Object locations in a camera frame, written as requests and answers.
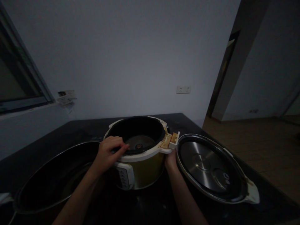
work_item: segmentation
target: yellow rice cooker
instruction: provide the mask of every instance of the yellow rice cooker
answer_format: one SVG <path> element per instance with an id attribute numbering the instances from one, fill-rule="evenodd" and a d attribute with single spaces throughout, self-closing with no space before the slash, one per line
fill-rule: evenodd
<path id="1" fill-rule="evenodd" d="M 169 134 L 167 124 L 161 119 L 138 116 L 111 124 L 104 139 L 109 136 L 122 137 L 129 144 L 129 149 L 114 165 L 113 177 L 119 188 L 131 190 L 146 188 L 158 180 L 165 154 L 176 148 L 179 132 Z"/>

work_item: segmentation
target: rice cooker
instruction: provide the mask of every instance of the rice cooker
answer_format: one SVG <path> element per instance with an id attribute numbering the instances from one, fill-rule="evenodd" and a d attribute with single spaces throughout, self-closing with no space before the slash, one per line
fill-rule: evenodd
<path id="1" fill-rule="evenodd" d="M 260 202 L 256 185 L 244 174 L 234 156 L 207 137 L 181 136 L 176 159 L 187 179 L 213 200 L 227 204 Z"/>
<path id="2" fill-rule="evenodd" d="M 169 134 L 164 121 L 150 116 L 131 117 L 111 124 L 104 139 L 119 136 L 129 144 L 129 149 L 114 164 L 112 174 L 116 185 L 123 190 L 142 189 L 158 180 L 165 154 L 176 148 L 179 134 Z"/>

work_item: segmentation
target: white plastic rim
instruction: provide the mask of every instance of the white plastic rim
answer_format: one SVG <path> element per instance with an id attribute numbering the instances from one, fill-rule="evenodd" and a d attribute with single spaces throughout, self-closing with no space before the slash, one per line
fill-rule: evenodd
<path id="1" fill-rule="evenodd" d="M 155 118 L 155 117 L 150 117 L 150 118 L 154 118 L 154 119 L 157 119 L 161 122 L 165 132 L 166 132 L 166 135 L 168 133 L 167 131 L 167 123 L 164 122 L 163 120 L 161 119 L 158 119 L 158 118 Z M 117 122 L 119 122 L 121 120 L 118 120 L 114 123 L 112 123 L 111 125 L 109 125 L 109 130 L 106 132 L 105 136 L 104 136 L 104 140 L 108 134 L 108 132 L 110 131 L 110 129 L 112 128 L 112 126 L 114 124 L 116 124 Z M 143 161 L 143 160 L 146 160 L 146 159 L 149 159 L 151 158 L 152 156 L 155 156 L 157 153 L 164 153 L 164 154 L 169 154 L 172 152 L 172 149 L 163 149 L 163 148 L 160 148 L 161 144 L 163 143 L 163 141 L 165 140 L 165 138 L 163 140 L 161 140 L 156 146 L 154 146 L 153 148 L 147 150 L 147 151 L 144 151 L 140 154 L 135 154 L 135 155 L 123 155 L 121 156 L 121 158 L 118 160 L 119 162 L 124 162 L 124 163 L 133 163 L 133 162 L 139 162 L 139 161 Z"/>

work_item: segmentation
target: doorway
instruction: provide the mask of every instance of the doorway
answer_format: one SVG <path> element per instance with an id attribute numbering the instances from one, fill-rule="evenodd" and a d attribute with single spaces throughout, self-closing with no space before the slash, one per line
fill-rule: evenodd
<path id="1" fill-rule="evenodd" d="M 210 103 L 209 103 L 208 110 L 207 110 L 207 116 L 209 116 L 209 117 L 212 116 L 213 110 L 215 108 L 215 105 L 216 105 L 216 102 L 217 102 L 217 99 L 218 99 L 218 96 L 219 96 L 219 93 L 220 93 L 220 90 L 221 90 L 221 87 L 222 87 L 222 84 L 223 84 L 223 81 L 224 81 L 224 78 L 225 78 L 225 75 L 227 72 L 228 65 L 230 63 L 231 56 L 233 54 L 235 45 L 237 43 L 239 34 L 240 34 L 240 31 L 237 31 L 237 32 L 231 34 L 229 37 L 226 51 L 225 51 L 225 54 L 223 57 L 223 61 L 222 61 L 222 64 L 221 64 L 221 67 L 220 67 L 220 70 L 218 73 L 216 84 L 213 89 L 212 97 L 210 99 Z"/>

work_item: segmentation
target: hand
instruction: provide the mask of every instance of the hand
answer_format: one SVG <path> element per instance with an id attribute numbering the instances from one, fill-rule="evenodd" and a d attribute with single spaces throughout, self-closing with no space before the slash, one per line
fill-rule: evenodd
<path id="1" fill-rule="evenodd" d="M 112 154 L 111 150 L 115 147 L 121 147 L 119 151 Z M 91 166 L 91 169 L 97 173 L 98 176 L 107 171 L 129 148 L 123 142 L 123 138 L 116 136 L 109 136 L 99 145 L 98 154 Z"/>
<path id="2" fill-rule="evenodd" d="M 170 154 L 166 154 L 165 167 L 168 172 L 170 170 L 174 171 L 178 169 L 176 163 L 176 149 L 173 149 Z"/>

